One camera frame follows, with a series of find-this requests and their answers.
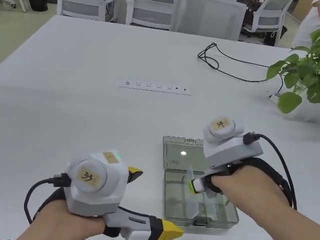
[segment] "white table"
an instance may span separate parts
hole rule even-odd
[[[1,239],[15,239],[28,226],[23,202],[36,181],[63,172],[82,153],[110,148],[144,170],[121,205],[161,217],[163,136],[201,138],[205,124],[225,114],[274,140],[300,212],[319,223],[320,126],[285,120],[265,97],[269,83],[240,82],[199,61],[197,53],[212,41],[226,54],[265,65],[288,55],[288,49],[55,16],[0,64]],[[221,69],[238,76],[265,77],[264,68],[218,58]],[[192,96],[118,88],[118,80],[186,86]],[[261,144],[263,158],[284,175],[273,149]],[[31,214],[53,191],[46,185],[34,192]],[[270,239],[249,217],[240,212],[239,218],[229,231],[181,239]]]

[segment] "human hand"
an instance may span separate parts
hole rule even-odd
[[[69,212],[65,200],[48,203],[17,240],[83,240],[102,234],[105,222]]]
[[[289,206],[279,186],[263,171],[253,166],[244,166],[230,176],[214,175],[211,181],[222,190],[230,202],[253,218],[258,225],[262,210],[278,205]]]

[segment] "white power strip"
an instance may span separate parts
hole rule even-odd
[[[163,93],[169,93],[169,94],[192,95],[190,90],[186,87],[167,85],[167,84],[161,84],[161,83],[127,80],[127,81],[117,81],[116,85],[120,88],[140,89],[140,90],[163,92]]]

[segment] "black cable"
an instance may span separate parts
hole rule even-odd
[[[280,161],[281,161],[282,166],[284,168],[286,177],[288,178],[288,183],[289,183],[289,186],[290,186],[290,189],[291,189],[292,205],[293,205],[293,208],[295,210],[297,210],[297,200],[296,200],[295,187],[294,187],[294,184],[292,182],[291,175],[289,173],[289,170],[288,170],[288,167],[287,167],[287,164],[285,162],[284,157],[282,156],[281,152],[279,151],[278,147],[274,144],[274,142],[270,138],[268,138],[267,136],[265,136],[263,134],[249,132],[249,133],[247,133],[247,134],[245,134],[243,136],[243,143],[245,145],[248,145],[248,144],[251,144],[251,143],[257,141],[259,138],[263,138],[264,140],[266,140],[273,147],[273,149],[275,150],[276,154],[280,158]]]
[[[33,191],[42,184],[53,184],[54,187],[70,187],[71,179],[67,173],[61,173],[61,174],[55,175],[53,178],[48,178],[48,179],[43,179],[41,181],[38,181],[29,189],[28,193],[25,196],[24,205],[23,205],[24,212],[29,224],[32,224],[33,220],[30,216],[28,203]]]
[[[220,70],[220,69],[219,69],[219,67],[220,67],[219,62],[218,62],[215,58],[210,57],[210,56],[207,56],[207,51],[210,50],[210,49],[212,49],[212,48],[216,48],[222,55],[224,55],[225,57],[227,57],[227,58],[229,58],[229,59],[235,60],[235,61],[237,61],[237,62],[241,62],[241,63],[244,63],[244,64],[255,65],[255,66],[259,66],[259,67],[263,67],[263,68],[268,68],[268,66],[265,66],[265,65],[262,65],[262,64],[258,64],[258,63],[254,63],[254,62],[249,62],[249,61],[243,61],[243,60],[239,60],[239,59],[236,59],[236,58],[234,58],[234,57],[228,56],[228,55],[226,55],[225,53],[223,53],[223,52],[219,49],[218,45],[217,45],[215,42],[211,43],[209,46],[207,46],[204,50],[202,50],[201,52],[199,52],[198,55],[197,55],[198,58],[199,58],[200,60],[202,60],[203,62],[205,62],[210,68],[212,68],[212,69],[214,69],[214,70],[217,70],[218,72],[220,72],[220,73],[222,73],[222,74],[225,74],[225,75],[227,75],[227,76],[229,76],[229,77],[232,77],[232,78],[234,78],[234,79],[238,79],[238,80],[240,80],[240,81],[247,82],[247,83],[264,83],[264,82],[267,81],[267,79],[264,79],[264,80],[252,80],[252,81],[251,81],[251,80],[243,79],[243,78],[241,78],[241,77],[234,76],[234,75],[232,75],[232,74],[229,74],[229,73],[227,73],[227,72],[225,72],[225,71]],[[213,66],[211,63],[209,63],[207,59],[213,60],[213,61],[216,63],[217,67],[215,67],[215,66]],[[282,78],[282,76],[281,76],[280,74],[279,74],[279,76],[280,76],[280,78],[281,78],[281,87],[280,87],[280,89],[277,91],[277,93],[279,93],[279,92],[281,91],[281,89],[283,88],[283,86],[284,86],[284,80],[283,80],[283,78]]]
[[[38,181],[36,184],[34,184],[34,185],[29,189],[28,193],[26,194],[26,197],[25,197],[24,205],[23,205],[23,206],[24,206],[24,212],[25,212],[26,218],[28,219],[29,224],[31,224],[31,223],[33,222],[33,221],[32,221],[32,218],[31,218],[31,216],[30,216],[29,210],[28,210],[28,203],[29,203],[31,194],[32,194],[33,191],[34,191],[37,187],[39,187],[40,185],[42,185],[42,184],[50,184],[50,183],[52,183],[51,178]]]

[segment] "chair backrest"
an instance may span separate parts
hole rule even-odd
[[[237,41],[246,9],[233,0],[175,0],[170,31]]]
[[[264,0],[253,13],[252,31],[257,29],[277,30],[282,26],[286,12],[293,0]]]
[[[127,0],[126,24],[168,30],[173,9],[173,0]]]
[[[104,0],[58,0],[56,11],[58,15],[74,18],[106,20],[106,3]]]

